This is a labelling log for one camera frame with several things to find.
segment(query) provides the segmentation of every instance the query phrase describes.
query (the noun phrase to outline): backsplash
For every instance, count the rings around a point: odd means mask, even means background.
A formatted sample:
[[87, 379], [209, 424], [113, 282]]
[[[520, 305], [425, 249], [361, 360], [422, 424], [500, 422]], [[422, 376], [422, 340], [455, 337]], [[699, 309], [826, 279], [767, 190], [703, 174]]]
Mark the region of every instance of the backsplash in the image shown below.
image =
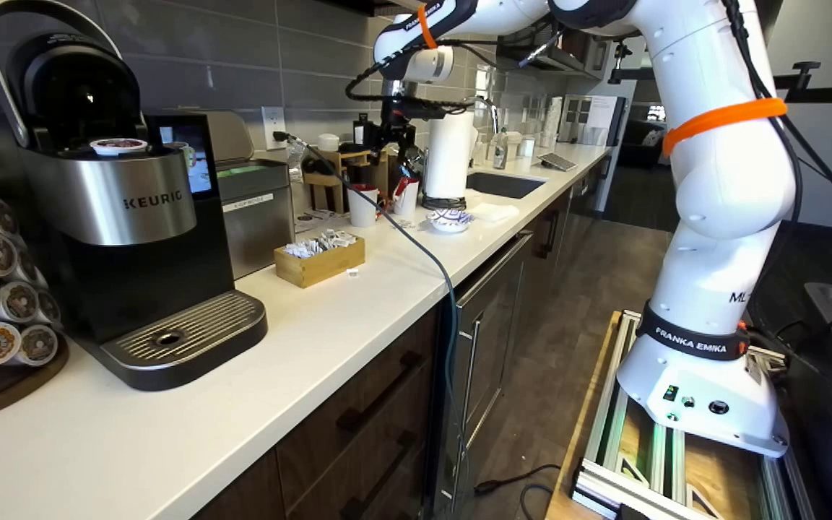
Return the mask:
[[[66, 0], [104, 25], [140, 78], [144, 109], [230, 109], [250, 120], [260, 107], [283, 107], [286, 127], [303, 138], [325, 130], [348, 135], [358, 112], [378, 104], [345, 96], [351, 78], [373, 62], [373, 39], [390, 18], [368, 18], [321, 0]], [[10, 42], [53, 32], [40, 13], [0, 18], [0, 62]], [[425, 99], [475, 96], [478, 57], [458, 51], [455, 78], [422, 86]]]

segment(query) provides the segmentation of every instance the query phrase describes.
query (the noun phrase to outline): keurig coffee maker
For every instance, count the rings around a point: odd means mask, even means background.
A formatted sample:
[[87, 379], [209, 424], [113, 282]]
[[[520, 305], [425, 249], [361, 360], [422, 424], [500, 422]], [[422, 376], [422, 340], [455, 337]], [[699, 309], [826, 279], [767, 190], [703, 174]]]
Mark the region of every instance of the keurig coffee maker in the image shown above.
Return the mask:
[[186, 385], [266, 335], [260, 299], [234, 289], [202, 116], [140, 107], [116, 42], [74, 6], [0, 0], [0, 18], [48, 13], [0, 70], [19, 146], [0, 192], [20, 213], [69, 337], [140, 389]]

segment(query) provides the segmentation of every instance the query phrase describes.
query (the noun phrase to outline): orange ring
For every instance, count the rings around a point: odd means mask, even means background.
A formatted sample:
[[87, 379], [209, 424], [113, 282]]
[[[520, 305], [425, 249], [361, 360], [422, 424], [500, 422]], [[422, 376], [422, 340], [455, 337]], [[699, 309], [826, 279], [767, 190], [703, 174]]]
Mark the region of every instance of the orange ring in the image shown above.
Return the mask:
[[693, 138], [699, 133], [709, 133], [709, 130], [716, 130], [725, 125], [751, 120], [751, 117], [777, 117], [786, 112], [790, 112], [790, 107], [781, 99], [757, 99], [757, 101], [731, 104], [731, 107], [703, 112], [703, 116], [680, 125], [677, 130], [670, 130], [664, 135], [664, 156], [670, 156], [680, 142]]
[[422, 42], [425, 42], [425, 49], [438, 49], [441, 42], [438, 42], [433, 32], [428, 28], [425, 3], [420, 3], [416, 21], [420, 21], [420, 28], [422, 28]]

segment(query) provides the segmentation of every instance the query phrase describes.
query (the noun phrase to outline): cardboard box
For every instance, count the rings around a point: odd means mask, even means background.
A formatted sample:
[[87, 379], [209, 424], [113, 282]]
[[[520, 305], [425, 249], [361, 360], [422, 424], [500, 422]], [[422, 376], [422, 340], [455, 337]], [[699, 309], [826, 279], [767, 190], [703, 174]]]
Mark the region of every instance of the cardboard box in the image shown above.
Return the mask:
[[365, 263], [365, 239], [357, 237], [354, 246], [348, 249], [331, 249], [331, 250], [321, 250], [315, 256], [292, 256], [286, 255], [283, 249], [274, 249], [274, 272], [277, 278], [295, 282], [295, 285], [313, 285], [313, 282], [321, 282], [328, 278], [335, 278], [354, 266], [361, 266]]

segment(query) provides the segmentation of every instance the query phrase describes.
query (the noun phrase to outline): white countertop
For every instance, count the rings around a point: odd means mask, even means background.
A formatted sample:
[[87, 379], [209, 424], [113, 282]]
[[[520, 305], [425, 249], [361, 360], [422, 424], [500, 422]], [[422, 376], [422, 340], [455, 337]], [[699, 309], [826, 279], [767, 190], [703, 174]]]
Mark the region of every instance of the white countertop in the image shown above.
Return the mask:
[[[465, 279], [582, 178], [604, 146], [560, 146], [573, 169], [508, 166], [545, 178], [524, 198], [469, 190], [465, 233], [412, 229]], [[441, 268], [390, 223], [361, 231], [368, 263], [298, 289], [273, 268], [238, 289], [260, 296], [270, 335], [195, 385], [140, 392], [75, 348], [30, 398], [0, 409], [0, 520], [191, 516], [377, 351], [446, 296]]]

